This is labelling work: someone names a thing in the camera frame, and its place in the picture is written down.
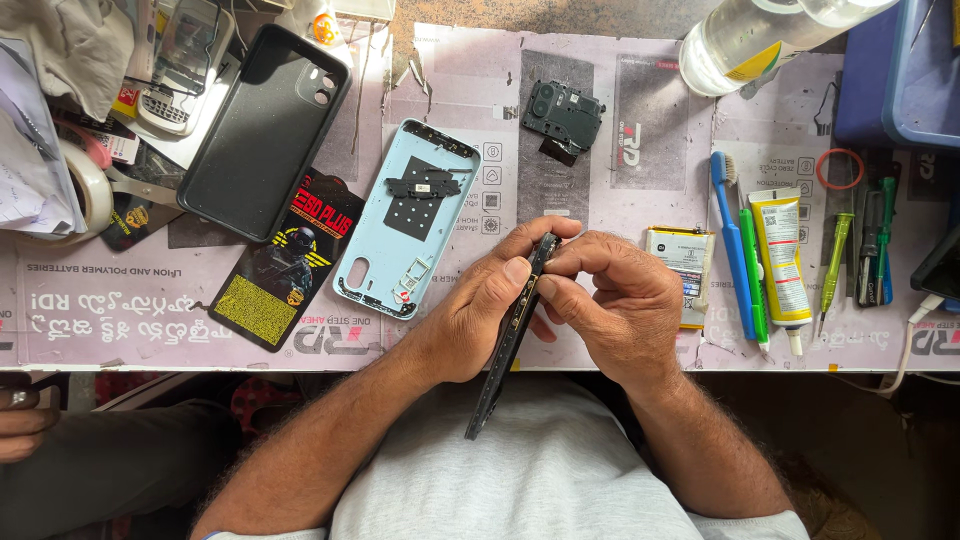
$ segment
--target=white tape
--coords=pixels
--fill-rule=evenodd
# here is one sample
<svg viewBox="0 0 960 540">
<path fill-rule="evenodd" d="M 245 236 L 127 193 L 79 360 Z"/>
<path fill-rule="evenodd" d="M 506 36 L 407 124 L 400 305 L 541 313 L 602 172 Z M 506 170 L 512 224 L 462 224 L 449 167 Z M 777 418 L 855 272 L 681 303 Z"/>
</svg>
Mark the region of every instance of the white tape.
<svg viewBox="0 0 960 540">
<path fill-rule="evenodd" d="M 72 233 L 56 240 L 23 233 L 18 238 L 20 241 L 48 248 L 59 248 L 88 240 L 102 233 L 110 224 L 110 216 L 113 213 L 113 192 L 110 190 L 107 175 L 86 152 L 75 144 L 60 139 L 60 151 L 66 159 L 70 179 L 77 188 L 77 196 L 81 197 L 86 233 Z"/>
</svg>

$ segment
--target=plastic bottle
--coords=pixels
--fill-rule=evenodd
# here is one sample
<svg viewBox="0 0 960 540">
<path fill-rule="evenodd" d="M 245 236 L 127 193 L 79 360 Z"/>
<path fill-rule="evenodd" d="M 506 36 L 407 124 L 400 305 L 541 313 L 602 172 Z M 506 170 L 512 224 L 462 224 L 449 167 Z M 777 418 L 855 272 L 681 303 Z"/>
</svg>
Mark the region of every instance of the plastic bottle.
<svg viewBox="0 0 960 540">
<path fill-rule="evenodd" d="M 897 0 L 724 0 L 686 35 L 680 73 L 694 92 L 728 94 Z"/>
</svg>

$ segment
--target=hairy forearm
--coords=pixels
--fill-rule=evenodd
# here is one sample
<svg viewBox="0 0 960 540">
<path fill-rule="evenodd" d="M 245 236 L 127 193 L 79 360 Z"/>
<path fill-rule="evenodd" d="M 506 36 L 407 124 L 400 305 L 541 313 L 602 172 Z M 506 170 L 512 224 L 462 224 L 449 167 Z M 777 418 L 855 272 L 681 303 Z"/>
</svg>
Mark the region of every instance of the hairy forearm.
<svg viewBox="0 0 960 540">
<path fill-rule="evenodd" d="M 625 390 L 667 484 L 690 510 L 747 518 L 792 509 L 767 460 L 685 375 L 657 391 Z"/>
<path fill-rule="evenodd" d="M 310 405 L 261 445 L 206 509 L 191 540 L 217 530 L 277 534 L 329 519 L 387 428 L 430 388 L 393 351 Z"/>
</svg>

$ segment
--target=fingernail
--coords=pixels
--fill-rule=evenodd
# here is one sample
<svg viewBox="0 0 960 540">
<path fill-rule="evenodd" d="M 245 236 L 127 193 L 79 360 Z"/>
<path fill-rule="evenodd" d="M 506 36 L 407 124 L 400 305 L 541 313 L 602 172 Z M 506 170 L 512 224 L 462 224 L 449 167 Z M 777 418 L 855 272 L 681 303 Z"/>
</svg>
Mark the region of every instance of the fingernail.
<svg viewBox="0 0 960 540">
<path fill-rule="evenodd" d="M 523 257 L 514 257 L 507 261 L 503 271 L 514 285 L 526 283 L 530 277 L 530 263 Z"/>
<path fill-rule="evenodd" d="M 540 293 L 544 300 L 550 302 L 553 300 L 553 295 L 557 294 L 557 284 L 553 283 L 549 278 L 540 278 L 537 282 L 537 292 Z"/>
</svg>

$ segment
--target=icon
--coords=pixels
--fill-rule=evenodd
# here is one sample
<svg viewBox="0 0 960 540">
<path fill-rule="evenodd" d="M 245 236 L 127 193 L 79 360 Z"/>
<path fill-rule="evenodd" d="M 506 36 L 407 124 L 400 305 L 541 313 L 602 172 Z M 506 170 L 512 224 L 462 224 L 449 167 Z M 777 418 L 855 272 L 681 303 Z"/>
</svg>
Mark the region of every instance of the icon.
<svg viewBox="0 0 960 540">
<path fill-rule="evenodd" d="M 797 174 L 808 176 L 813 174 L 813 167 L 816 161 L 813 158 L 800 158 L 797 160 Z"/>
<path fill-rule="evenodd" d="M 483 234 L 500 234 L 500 216 L 483 216 Z"/>
<path fill-rule="evenodd" d="M 499 142 L 483 143 L 483 159 L 487 161 L 502 161 L 503 145 Z"/>
<path fill-rule="evenodd" d="M 813 181 L 812 180 L 797 180 L 797 187 L 800 188 L 801 197 L 812 197 L 813 196 Z"/>
<path fill-rule="evenodd" d="M 486 185 L 500 185 L 500 167 L 485 166 L 483 168 L 483 183 Z"/>
<path fill-rule="evenodd" d="M 500 209 L 500 192 L 499 191 L 483 192 L 483 209 L 484 210 Z"/>
</svg>

